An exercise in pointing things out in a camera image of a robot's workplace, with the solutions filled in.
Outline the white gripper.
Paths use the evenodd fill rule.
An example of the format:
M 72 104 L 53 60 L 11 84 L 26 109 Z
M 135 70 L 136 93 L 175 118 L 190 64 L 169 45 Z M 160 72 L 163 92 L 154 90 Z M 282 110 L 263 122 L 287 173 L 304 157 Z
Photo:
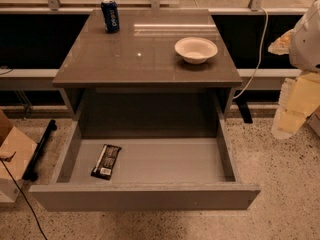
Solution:
M 268 47 L 275 55 L 288 55 L 290 63 L 311 72 L 320 72 L 320 0 L 315 0 L 295 27 Z M 295 79 L 286 78 L 280 91 L 272 135 L 288 139 L 298 132 L 320 106 L 320 75 L 306 73 Z

